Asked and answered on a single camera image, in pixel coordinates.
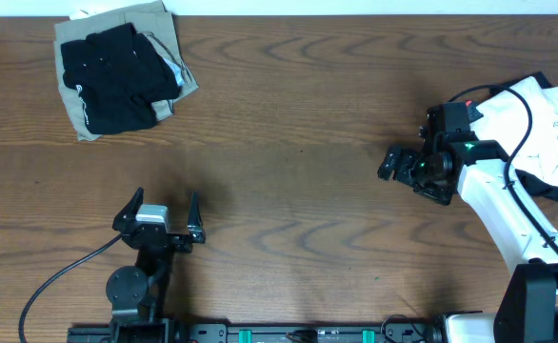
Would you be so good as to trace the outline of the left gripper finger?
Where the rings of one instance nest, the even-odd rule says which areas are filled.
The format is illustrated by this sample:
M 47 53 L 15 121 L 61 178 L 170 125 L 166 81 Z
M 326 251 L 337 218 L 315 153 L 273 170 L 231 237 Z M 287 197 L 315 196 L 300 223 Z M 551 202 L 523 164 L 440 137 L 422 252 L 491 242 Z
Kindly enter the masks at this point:
M 191 237 L 193 243 L 205 244 L 206 233 L 203 228 L 203 221 L 199 209 L 198 199 L 198 192 L 193 192 L 189 205 L 187 228 L 189 230 L 189 236 Z
M 144 189 L 139 187 L 130 201 L 114 216 L 112 227 L 114 229 L 127 229 L 136 221 L 136 214 L 143 204 Z

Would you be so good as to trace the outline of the black t-shirt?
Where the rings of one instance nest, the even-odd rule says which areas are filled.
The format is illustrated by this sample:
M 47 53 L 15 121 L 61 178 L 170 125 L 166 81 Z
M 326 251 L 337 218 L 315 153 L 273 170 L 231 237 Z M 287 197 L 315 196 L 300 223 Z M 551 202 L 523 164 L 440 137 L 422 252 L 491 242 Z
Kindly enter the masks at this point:
M 63 81 L 82 103 L 93 134 L 117 134 L 154 127 L 155 102 L 181 92 L 177 74 L 131 23 L 60 45 Z

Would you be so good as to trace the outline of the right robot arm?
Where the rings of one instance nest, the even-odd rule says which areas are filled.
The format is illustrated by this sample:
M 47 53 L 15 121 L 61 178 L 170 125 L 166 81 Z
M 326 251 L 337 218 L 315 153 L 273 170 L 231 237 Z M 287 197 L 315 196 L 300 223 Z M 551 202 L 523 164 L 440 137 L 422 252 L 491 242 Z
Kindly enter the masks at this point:
M 428 342 L 558 342 L 558 231 L 495 141 L 416 151 L 392 146 L 378 172 L 448 205 L 459 195 L 501 253 L 510 281 L 495 313 L 447 313 Z

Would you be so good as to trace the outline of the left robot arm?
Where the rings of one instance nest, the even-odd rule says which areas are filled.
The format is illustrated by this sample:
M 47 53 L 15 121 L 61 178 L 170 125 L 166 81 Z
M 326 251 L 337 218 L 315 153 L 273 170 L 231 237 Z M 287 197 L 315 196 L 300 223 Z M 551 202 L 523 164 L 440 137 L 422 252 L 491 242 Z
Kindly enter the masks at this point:
M 177 253 L 191 253 L 206 242 L 195 192 L 189 204 L 187 233 L 171 233 L 169 210 L 146 205 L 139 188 L 113 219 L 120 239 L 137 251 L 134 265 L 117 269 L 106 295 L 112 305 L 110 343 L 174 343 L 189 340 L 183 324 L 163 316 L 166 292 Z

